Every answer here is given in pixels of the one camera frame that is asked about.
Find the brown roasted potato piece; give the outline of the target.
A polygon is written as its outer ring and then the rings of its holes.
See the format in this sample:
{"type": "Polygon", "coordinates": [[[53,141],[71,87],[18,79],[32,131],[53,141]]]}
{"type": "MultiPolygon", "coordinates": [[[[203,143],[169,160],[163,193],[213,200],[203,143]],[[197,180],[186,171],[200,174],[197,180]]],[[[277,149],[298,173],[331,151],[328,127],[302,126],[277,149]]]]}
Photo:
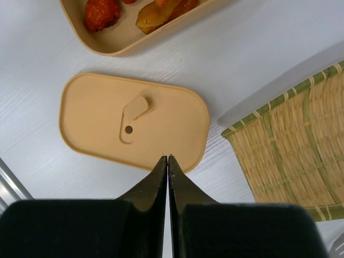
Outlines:
{"type": "Polygon", "coordinates": [[[152,33],[163,25],[187,13],[198,5],[198,1],[153,1],[138,13],[136,27],[145,35],[152,33]]]}

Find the red chicken wing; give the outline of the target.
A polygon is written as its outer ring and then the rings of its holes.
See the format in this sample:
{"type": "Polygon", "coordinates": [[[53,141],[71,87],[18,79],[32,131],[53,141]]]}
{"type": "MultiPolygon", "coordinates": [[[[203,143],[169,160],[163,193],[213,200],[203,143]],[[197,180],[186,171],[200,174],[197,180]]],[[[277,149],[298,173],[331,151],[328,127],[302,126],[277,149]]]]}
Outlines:
{"type": "Polygon", "coordinates": [[[115,0],[88,0],[85,5],[84,24],[89,32],[111,27],[119,18],[120,8],[115,0]]]}

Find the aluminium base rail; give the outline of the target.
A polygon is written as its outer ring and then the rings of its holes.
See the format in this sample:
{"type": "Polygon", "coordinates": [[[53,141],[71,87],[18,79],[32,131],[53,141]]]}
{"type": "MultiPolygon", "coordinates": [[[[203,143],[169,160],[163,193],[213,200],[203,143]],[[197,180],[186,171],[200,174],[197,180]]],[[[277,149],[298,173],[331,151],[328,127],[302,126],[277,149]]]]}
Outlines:
{"type": "Polygon", "coordinates": [[[1,215],[14,202],[33,199],[2,159],[0,159],[0,180],[1,215]]]}

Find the woven bamboo tray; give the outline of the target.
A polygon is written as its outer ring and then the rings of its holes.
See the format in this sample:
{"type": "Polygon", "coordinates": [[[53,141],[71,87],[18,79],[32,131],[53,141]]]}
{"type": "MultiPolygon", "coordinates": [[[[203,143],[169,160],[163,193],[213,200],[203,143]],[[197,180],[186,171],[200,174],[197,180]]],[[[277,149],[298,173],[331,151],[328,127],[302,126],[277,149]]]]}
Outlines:
{"type": "Polygon", "coordinates": [[[343,62],[222,132],[254,199],[304,207],[315,221],[343,218],[343,62]]]}

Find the tan oblong box lid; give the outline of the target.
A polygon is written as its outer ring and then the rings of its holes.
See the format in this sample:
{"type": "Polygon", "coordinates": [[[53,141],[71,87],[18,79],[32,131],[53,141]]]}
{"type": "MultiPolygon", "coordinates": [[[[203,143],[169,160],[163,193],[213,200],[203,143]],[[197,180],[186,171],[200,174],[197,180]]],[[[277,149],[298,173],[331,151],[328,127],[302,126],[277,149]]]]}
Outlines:
{"type": "Polygon", "coordinates": [[[209,126],[203,99],[178,86],[81,73],[61,95],[59,129],[71,149],[141,169],[173,155],[185,173],[193,170],[209,126]]]}

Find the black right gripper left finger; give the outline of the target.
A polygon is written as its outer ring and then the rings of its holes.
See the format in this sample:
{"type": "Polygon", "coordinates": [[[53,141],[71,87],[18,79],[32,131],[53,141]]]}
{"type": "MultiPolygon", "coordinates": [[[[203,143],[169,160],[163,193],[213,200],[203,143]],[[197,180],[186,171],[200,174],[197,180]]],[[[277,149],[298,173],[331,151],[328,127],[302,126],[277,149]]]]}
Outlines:
{"type": "Polygon", "coordinates": [[[1,216],[1,257],[161,257],[167,157],[116,199],[41,199],[1,216]]]}

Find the orange fried dumpling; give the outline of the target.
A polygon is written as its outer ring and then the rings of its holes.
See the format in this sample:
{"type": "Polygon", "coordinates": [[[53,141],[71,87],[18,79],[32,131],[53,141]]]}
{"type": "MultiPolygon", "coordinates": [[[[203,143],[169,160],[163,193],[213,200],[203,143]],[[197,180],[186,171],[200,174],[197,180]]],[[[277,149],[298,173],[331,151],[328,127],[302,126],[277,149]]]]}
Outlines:
{"type": "Polygon", "coordinates": [[[168,4],[169,0],[155,0],[155,3],[159,7],[164,7],[168,4]]]}

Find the tan oblong lunch box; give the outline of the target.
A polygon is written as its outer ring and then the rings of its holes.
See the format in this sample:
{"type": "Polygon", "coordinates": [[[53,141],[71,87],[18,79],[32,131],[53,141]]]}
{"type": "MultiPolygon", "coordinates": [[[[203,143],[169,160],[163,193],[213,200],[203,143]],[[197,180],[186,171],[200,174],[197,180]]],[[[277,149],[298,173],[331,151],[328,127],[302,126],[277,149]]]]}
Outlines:
{"type": "Polygon", "coordinates": [[[199,1],[194,9],[145,35],[136,27],[135,22],[139,11],[150,2],[136,1],[126,5],[119,1],[121,14],[119,20],[113,26],[95,33],[89,32],[84,25],[86,1],[60,1],[60,5],[75,35],[88,50],[102,56],[124,57],[152,46],[230,3],[230,1],[199,1]]]}

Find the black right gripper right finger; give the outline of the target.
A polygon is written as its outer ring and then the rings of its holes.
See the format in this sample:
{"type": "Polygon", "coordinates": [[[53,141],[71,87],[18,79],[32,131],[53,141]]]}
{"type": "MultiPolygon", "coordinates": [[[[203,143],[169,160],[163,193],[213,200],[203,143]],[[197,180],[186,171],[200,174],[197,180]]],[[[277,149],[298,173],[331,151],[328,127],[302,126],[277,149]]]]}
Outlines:
{"type": "Polygon", "coordinates": [[[168,158],[174,257],[328,257],[305,209],[290,204],[221,204],[168,158]]]}

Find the red sausage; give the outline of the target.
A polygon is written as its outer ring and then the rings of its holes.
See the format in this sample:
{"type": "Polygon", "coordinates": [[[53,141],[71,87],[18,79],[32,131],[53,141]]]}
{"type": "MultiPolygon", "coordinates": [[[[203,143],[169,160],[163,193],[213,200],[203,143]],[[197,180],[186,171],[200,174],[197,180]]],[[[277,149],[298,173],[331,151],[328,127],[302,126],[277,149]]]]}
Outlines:
{"type": "Polygon", "coordinates": [[[124,3],[124,4],[133,4],[133,3],[135,3],[136,2],[136,0],[122,0],[122,2],[124,3]]]}

